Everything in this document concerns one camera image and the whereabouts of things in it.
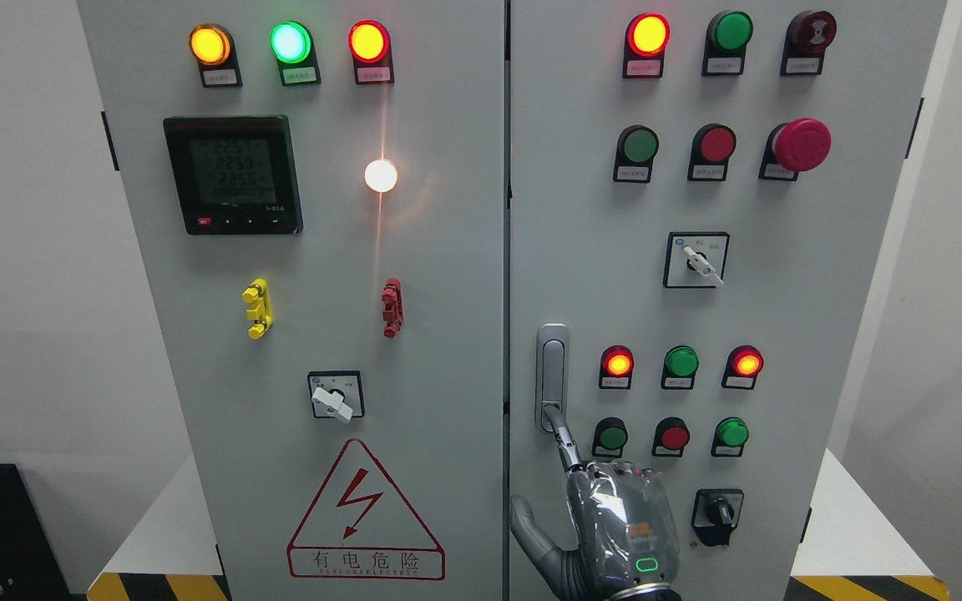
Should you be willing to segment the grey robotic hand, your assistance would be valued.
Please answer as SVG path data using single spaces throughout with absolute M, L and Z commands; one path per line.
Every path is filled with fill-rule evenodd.
M 552 406 L 566 471 L 566 503 L 578 548 L 562 550 L 534 520 L 523 496 L 510 498 L 510 529 L 559 600 L 680 600 L 672 587 L 679 547 L 661 476 L 626 461 L 580 459 L 565 415 Z

